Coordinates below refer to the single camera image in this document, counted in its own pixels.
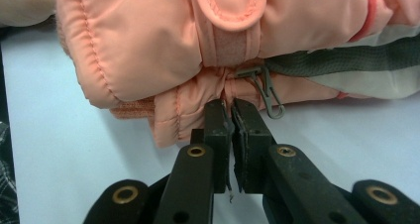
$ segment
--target velcro strap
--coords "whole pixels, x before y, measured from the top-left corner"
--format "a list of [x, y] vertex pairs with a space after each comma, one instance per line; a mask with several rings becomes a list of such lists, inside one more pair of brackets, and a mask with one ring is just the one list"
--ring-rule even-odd
[[266, 0], [197, 0], [210, 22], [222, 30], [238, 32], [255, 24], [263, 15]]

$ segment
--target white table surface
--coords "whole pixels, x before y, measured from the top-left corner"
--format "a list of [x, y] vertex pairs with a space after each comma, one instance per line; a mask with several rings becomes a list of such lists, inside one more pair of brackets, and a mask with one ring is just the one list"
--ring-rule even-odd
[[[117, 120], [84, 99], [51, 25], [2, 42], [21, 223], [82, 223], [103, 190], [171, 171], [178, 146], [157, 149], [146, 120]], [[394, 101], [344, 99], [286, 106], [267, 125], [301, 149], [331, 182], [387, 182], [420, 203], [420, 94]], [[217, 194], [214, 223], [267, 223], [259, 195]]]

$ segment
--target metal rivet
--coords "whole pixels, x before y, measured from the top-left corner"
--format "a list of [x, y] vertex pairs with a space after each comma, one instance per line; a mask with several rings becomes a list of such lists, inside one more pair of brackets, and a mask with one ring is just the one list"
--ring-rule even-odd
[[188, 149], [187, 153], [191, 157], [202, 157], [206, 154], [206, 150], [202, 147], [192, 147]]
[[367, 187], [367, 194], [374, 200], [386, 205], [398, 203], [398, 198], [392, 192], [380, 186]]
[[288, 147], [279, 147], [277, 148], [277, 152], [284, 157], [294, 157], [296, 156], [296, 152]]
[[139, 191], [134, 186], [122, 186], [118, 188], [112, 195], [112, 200], [117, 204], [126, 204], [133, 201], [139, 195]]

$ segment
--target plaid fabric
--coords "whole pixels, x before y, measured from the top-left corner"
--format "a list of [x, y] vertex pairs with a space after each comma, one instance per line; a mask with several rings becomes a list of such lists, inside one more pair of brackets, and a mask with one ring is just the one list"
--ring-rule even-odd
[[[9, 126], [0, 122], [0, 148], [7, 145]], [[0, 223], [19, 223], [18, 200], [15, 180], [11, 175], [9, 164], [0, 157]]]

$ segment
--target pink fabric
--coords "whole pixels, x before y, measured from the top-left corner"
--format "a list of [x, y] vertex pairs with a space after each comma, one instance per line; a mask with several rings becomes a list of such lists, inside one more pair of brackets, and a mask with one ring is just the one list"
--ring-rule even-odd
[[[254, 85], [233, 78], [260, 63], [246, 61], [420, 25], [420, 0], [56, 0], [56, 15], [86, 98], [117, 113], [124, 107], [126, 116], [147, 108], [137, 114], [167, 146], [202, 125], [211, 99], [240, 97], [263, 109]], [[284, 103], [339, 94], [305, 78], [272, 80]]]

